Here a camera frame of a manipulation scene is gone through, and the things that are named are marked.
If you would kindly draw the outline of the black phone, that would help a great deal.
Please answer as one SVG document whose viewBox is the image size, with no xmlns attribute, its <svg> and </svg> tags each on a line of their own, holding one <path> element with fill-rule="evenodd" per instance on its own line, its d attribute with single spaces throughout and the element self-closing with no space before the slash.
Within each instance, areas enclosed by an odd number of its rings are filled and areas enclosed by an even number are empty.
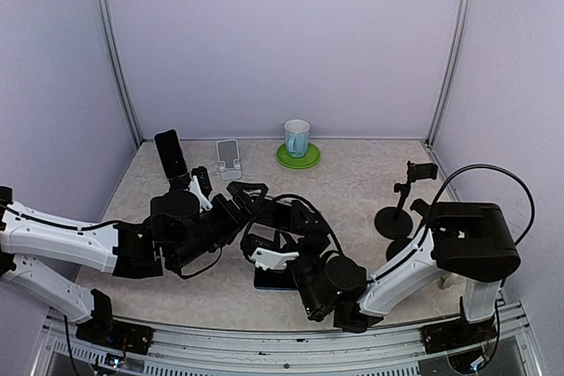
<svg viewBox="0 0 564 376">
<path fill-rule="evenodd" d="M 266 201 L 258 208 L 255 223 L 251 226 L 250 233 L 275 240 L 276 232 L 290 232 L 291 230 L 291 205 Z"/>
<path fill-rule="evenodd" d="M 188 172 L 180 141 L 174 129 L 156 134 L 154 143 L 164 173 L 169 180 L 182 177 Z"/>
</svg>

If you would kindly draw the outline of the white folding phone stand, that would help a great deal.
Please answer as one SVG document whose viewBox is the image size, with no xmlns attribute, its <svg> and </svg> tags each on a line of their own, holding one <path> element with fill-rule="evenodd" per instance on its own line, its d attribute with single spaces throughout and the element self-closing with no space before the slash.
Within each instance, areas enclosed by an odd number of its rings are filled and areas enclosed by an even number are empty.
<svg viewBox="0 0 564 376">
<path fill-rule="evenodd" d="M 223 181 L 239 180 L 242 177 L 239 145 L 236 139 L 220 140 L 216 143 L 219 176 Z"/>
</svg>

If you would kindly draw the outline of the black folding phone stand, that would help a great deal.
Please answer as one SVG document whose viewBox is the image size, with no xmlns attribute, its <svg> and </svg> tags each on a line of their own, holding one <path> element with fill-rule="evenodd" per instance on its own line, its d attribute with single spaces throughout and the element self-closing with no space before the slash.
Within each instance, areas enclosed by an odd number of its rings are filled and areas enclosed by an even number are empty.
<svg viewBox="0 0 564 376">
<path fill-rule="evenodd" d="M 189 173 L 183 176 L 177 176 L 168 180 L 169 182 L 169 190 L 183 190 L 183 191 L 190 191 L 190 183 L 192 182 L 191 176 Z"/>
</svg>

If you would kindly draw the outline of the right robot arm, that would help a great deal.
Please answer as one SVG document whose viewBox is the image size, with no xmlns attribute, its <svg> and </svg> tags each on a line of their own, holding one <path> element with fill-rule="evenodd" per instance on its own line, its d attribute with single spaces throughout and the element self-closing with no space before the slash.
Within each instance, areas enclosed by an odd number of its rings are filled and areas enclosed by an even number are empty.
<svg viewBox="0 0 564 376">
<path fill-rule="evenodd" d="M 495 203 L 448 203 L 435 197 L 415 237 L 373 274 L 337 252 L 300 254 L 289 271 L 309 320 L 332 314 L 334 327 L 352 333 L 381 322 L 435 279 L 462 276 L 461 317 L 452 322 L 450 334 L 468 344 L 494 324 L 498 291 L 521 264 L 517 247 L 523 239 L 512 235 Z"/>
</svg>

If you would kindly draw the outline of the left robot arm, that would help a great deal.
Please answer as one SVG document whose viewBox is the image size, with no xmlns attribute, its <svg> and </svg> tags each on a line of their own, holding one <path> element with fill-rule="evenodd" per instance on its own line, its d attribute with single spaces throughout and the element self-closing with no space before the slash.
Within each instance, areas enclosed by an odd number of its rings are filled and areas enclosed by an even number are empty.
<svg viewBox="0 0 564 376">
<path fill-rule="evenodd" d="M 106 345 L 123 336 L 110 298 L 74 284 L 41 262 L 75 263 L 114 277 L 144 279 L 165 271 L 186 277 L 183 268 L 206 253 L 219 252 L 255 216 L 268 188 L 231 182 L 231 195 L 206 200 L 197 183 L 171 189 L 150 201 L 141 224 L 110 220 L 93 224 L 33 210 L 1 189 L 1 279 L 30 292 Z"/>
</svg>

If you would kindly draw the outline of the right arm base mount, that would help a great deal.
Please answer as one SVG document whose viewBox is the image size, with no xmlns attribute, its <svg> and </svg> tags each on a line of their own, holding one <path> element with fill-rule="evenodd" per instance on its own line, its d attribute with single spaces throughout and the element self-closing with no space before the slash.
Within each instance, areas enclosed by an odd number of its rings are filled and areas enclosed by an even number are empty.
<svg viewBox="0 0 564 376">
<path fill-rule="evenodd" d="M 423 326 L 419 332 L 426 354 L 454 350 L 493 339 L 499 334 L 495 314 L 481 322 L 470 323 L 464 311 L 463 298 L 459 299 L 460 315 L 452 321 Z"/>
</svg>

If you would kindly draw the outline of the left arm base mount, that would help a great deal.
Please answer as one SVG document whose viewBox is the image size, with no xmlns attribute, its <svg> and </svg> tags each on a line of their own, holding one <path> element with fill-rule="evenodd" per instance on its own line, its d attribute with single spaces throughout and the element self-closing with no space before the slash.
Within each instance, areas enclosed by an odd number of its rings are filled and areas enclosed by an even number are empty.
<svg viewBox="0 0 564 376">
<path fill-rule="evenodd" d="M 77 325 L 76 338 L 99 346 L 120 350 L 123 354 L 146 356 L 152 342 L 154 329 L 113 317 L 111 299 L 96 289 L 91 290 L 93 310 L 90 318 Z"/>
</svg>

